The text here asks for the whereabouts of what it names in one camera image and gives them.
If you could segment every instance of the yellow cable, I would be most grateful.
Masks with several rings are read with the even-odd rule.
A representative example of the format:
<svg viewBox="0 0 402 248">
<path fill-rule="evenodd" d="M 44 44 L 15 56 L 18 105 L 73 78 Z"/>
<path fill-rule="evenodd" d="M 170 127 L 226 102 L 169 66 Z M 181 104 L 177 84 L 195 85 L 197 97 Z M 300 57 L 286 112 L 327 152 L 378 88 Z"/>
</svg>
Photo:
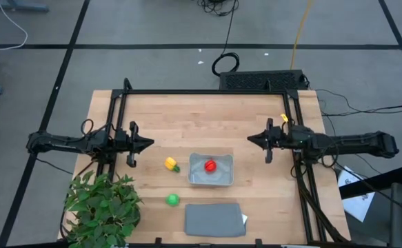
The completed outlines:
<svg viewBox="0 0 402 248">
<path fill-rule="evenodd" d="M 310 8 L 313 3 L 314 3 L 314 0 L 308 0 L 308 2 L 306 3 L 305 13 L 303 14 L 302 21 L 300 22 L 299 30 L 297 30 L 296 41 L 294 42 L 294 47 L 292 48 L 292 58 L 291 58 L 290 70 L 292 70 L 292 68 L 294 67 L 294 57 L 296 56 L 297 42 L 299 42 L 300 33 L 302 32 L 303 24 L 305 23 L 306 17 L 308 16 L 308 12 L 310 11 Z"/>
</svg>

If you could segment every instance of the wooden table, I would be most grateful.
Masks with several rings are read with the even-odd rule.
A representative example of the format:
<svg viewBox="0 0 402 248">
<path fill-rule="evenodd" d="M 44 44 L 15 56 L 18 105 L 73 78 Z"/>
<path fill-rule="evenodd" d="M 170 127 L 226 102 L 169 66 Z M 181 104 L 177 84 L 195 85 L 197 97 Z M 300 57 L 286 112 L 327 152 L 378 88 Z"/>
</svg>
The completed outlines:
<svg viewBox="0 0 402 248">
<path fill-rule="evenodd" d="M 94 91 L 88 118 L 94 126 L 105 124 L 111 91 Z M 299 92 L 303 121 L 315 132 L 324 132 L 319 102 L 314 91 Z M 113 123 L 116 123 L 117 109 Z M 128 242 L 153 243 L 306 243 L 296 180 L 291 177 L 292 155 L 275 149 L 272 163 L 265 164 L 265 152 L 247 141 L 247 136 L 263 131 L 268 117 L 281 125 L 284 113 L 281 96 L 213 94 L 129 94 L 123 128 L 136 121 L 139 135 L 155 140 L 154 145 L 136 156 L 136 168 L 126 165 L 126 155 L 117 157 L 116 173 L 135 179 L 135 188 L 144 201 L 141 222 Z M 191 153 L 232 154 L 234 183 L 230 187 L 198 188 L 188 182 Z M 176 174 L 164 167 L 173 157 L 181 168 Z M 79 155 L 74 173 L 90 161 Z M 96 171 L 97 165 L 90 169 Z M 350 239 L 336 176 L 331 169 L 314 165 L 321 208 L 331 223 Z M 170 207 L 169 194 L 178 194 L 181 203 Z M 247 234 L 238 238 L 208 238 L 184 233 L 185 204 L 239 203 L 248 216 Z M 318 240 L 315 215 L 310 209 L 313 236 Z"/>
</svg>

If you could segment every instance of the white paper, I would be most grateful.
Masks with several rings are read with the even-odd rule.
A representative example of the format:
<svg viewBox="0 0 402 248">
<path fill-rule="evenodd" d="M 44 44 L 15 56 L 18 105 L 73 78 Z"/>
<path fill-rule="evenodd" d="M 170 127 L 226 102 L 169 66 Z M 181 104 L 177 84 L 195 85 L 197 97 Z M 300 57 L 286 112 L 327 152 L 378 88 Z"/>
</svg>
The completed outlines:
<svg viewBox="0 0 402 248">
<path fill-rule="evenodd" d="M 350 168 L 344 167 L 348 171 L 356 174 L 353 172 Z M 342 170 L 342 172 L 339 175 L 339 187 L 350 184 L 350 183 L 355 183 L 358 181 L 358 178 L 355 176 L 349 174 L 348 172 Z M 371 205 L 372 199 L 374 198 L 374 192 L 371 192 L 369 194 L 365 194 L 362 196 L 356 196 L 353 198 L 345 199 L 343 200 L 343 208 L 347 213 L 352 215 L 354 218 L 357 220 L 360 220 L 363 222 L 366 217 L 366 213 L 368 212 L 369 206 Z"/>
<path fill-rule="evenodd" d="M 243 224 L 245 224 L 247 222 L 248 216 L 246 216 L 245 214 L 242 214 L 242 220 L 243 220 Z"/>
</svg>

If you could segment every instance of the green ball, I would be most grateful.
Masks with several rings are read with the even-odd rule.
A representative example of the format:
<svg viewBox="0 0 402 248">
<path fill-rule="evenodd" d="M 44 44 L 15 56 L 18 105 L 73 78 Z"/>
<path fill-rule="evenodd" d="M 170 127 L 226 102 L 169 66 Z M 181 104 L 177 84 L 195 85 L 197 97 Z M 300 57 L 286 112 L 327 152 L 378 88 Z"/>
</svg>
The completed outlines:
<svg viewBox="0 0 402 248">
<path fill-rule="evenodd" d="M 177 206 L 179 204 L 179 196 L 177 194 L 170 194 L 165 200 L 170 206 Z"/>
</svg>

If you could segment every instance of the white cable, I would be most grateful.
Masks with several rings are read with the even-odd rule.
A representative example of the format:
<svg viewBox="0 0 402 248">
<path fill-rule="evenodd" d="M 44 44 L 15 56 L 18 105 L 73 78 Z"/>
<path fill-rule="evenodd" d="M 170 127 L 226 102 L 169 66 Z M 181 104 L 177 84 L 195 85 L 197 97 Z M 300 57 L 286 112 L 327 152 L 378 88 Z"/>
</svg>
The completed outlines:
<svg viewBox="0 0 402 248">
<path fill-rule="evenodd" d="M 26 44 L 26 41 L 28 40 L 28 33 L 27 33 L 22 27 L 20 27 L 18 24 L 16 24 L 11 18 L 8 17 L 8 15 L 6 14 L 6 12 L 5 12 L 5 10 L 3 9 L 3 7 L 1 7 L 1 4 L 0 4 L 0 9 L 1 9 L 2 13 L 5 15 L 5 17 L 8 18 L 8 20 L 9 20 L 10 22 L 12 22 L 17 28 L 19 28 L 21 31 L 23 31 L 24 34 L 26 35 L 26 37 L 25 37 L 25 39 L 24 39 L 24 41 L 23 41 L 22 44 L 16 45 L 16 46 L 12 46 L 12 47 L 9 47 L 9 48 L 0 48 L 0 51 L 3 51 L 3 50 L 11 50 L 11 49 L 15 49 L 15 48 L 21 48 L 24 44 Z"/>
</svg>

